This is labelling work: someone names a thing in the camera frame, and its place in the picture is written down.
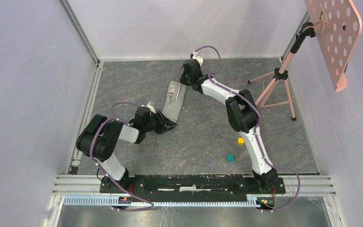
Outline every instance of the pink perforated board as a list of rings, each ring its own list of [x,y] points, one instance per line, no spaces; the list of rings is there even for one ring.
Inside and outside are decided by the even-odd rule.
[[[317,34],[330,79],[336,91],[347,86],[344,74],[361,35],[361,17],[351,0],[304,0]]]

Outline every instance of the yellow cube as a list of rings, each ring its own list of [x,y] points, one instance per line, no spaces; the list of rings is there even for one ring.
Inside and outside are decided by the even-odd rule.
[[[243,140],[243,138],[239,137],[239,139],[237,140],[237,144],[238,144],[238,145],[244,145],[244,140]]]

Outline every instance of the white wall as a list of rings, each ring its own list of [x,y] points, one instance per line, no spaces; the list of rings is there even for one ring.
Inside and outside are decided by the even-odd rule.
[[[41,226],[93,70],[57,0],[0,1],[0,227]]]
[[[280,57],[306,11],[303,0],[69,2],[101,59],[185,59],[203,45],[225,58]]]
[[[353,2],[363,19],[363,1]],[[341,92],[334,92],[316,39],[304,41],[288,69],[320,169],[332,177],[347,226],[363,226],[363,33]]]

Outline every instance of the marble-patterned floor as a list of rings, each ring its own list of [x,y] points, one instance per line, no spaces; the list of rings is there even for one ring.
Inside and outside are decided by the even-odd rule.
[[[169,82],[177,81],[183,61],[105,62],[93,116],[111,116],[113,103],[128,101],[139,105],[155,102],[162,110]],[[218,60],[206,60],[203,72],[215,70]],[[224,59],[215,78],[235,89],[248,89],[254,100],[262,92],[262,81],[247,80],[280,67],[278,59]],[[265,86],[271,80],[265,80]],[[283,83],[279,83],[267,104],[286,101]],[[116,113],[130,120],[134,106],[122,105]],[[317,167],[298,111],[291,120],[288,105],[259,109],[263,117],[261,136],[269,158],[276,166],[286,166],[299,173],[316,173]],[[250,174],[251,160],[239,137],[229,125],[225,106],[188,87],[178,126],[162,135],[147,134],[141,144],[117,143],[115,154],[130,174]],[[233,162],[226,156],[234,155]],[[81,159],[79,175],[93,175],[97,167],[87,157]]]

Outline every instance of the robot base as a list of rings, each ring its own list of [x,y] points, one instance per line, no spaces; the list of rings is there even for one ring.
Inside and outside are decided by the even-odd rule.
[[[132,193],[152,202],[247,201],[247,194],[285,194],[281,177],[266,188],[252,175],[135,175],[127,177]],[[100,193],[122,193],[107,177]]]

